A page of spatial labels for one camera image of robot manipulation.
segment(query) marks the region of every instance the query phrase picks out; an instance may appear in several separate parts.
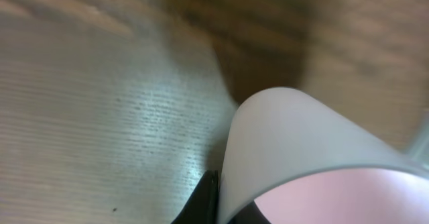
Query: pink inner surface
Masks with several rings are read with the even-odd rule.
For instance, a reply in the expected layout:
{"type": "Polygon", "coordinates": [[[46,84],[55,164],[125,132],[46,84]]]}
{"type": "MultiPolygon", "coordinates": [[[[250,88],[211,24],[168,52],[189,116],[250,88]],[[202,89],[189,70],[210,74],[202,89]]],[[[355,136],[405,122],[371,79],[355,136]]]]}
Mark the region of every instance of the pink inner surface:
{"type": "Polygon", "coordinates": [[[273,224],[429,223],[429,181],[393,170],[313,174],[274,188],[255,202],[273,224]]]}

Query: brown wood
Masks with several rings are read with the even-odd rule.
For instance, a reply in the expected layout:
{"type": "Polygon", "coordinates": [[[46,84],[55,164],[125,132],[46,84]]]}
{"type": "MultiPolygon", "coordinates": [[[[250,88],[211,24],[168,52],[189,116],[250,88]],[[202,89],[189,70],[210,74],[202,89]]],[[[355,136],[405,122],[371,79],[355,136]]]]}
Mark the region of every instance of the brown wood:
{"type": "Polygon", "coordinates": [[[0,0],[0,223],[169,223],[237,105],[311,94],[420,124],[429,0],[0,0]]]}

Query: black object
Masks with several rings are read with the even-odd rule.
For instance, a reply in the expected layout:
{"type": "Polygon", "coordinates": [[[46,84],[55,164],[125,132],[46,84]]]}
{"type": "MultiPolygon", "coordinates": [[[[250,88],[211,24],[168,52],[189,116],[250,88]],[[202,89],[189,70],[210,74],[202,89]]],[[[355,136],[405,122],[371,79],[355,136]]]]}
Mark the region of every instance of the black object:
{"type": "MultiPolygon", "coordinates": [[[[219,197],[217,171],[206,171],[182,211],[172,224],[215,224],[219,197]]],[[[252,201],[243,208],[229,224],[269,224],[257,205],[252,201]]]]}

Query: wood grain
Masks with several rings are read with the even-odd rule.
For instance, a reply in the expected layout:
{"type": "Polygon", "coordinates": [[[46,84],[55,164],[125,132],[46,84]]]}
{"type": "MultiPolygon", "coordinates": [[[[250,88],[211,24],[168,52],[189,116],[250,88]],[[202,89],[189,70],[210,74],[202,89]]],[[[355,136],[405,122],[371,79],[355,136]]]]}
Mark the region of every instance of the wood grain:
{"type": "Polygon", "coordinates": [[[267,87],[406,147],[428,1],[0,0],[0,223],[169,223],[267,87]]]}

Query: wooden table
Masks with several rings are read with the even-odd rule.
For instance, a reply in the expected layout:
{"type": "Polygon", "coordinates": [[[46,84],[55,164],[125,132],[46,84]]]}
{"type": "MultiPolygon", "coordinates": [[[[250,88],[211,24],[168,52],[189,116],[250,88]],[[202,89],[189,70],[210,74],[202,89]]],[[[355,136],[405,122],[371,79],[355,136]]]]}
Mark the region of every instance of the wooden table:
{"type": "Polygon", "coordinates": [[[0,223],[169,223],[238,104],[296,87],[397,148],[429,0],[0,0],[0,223]]]}

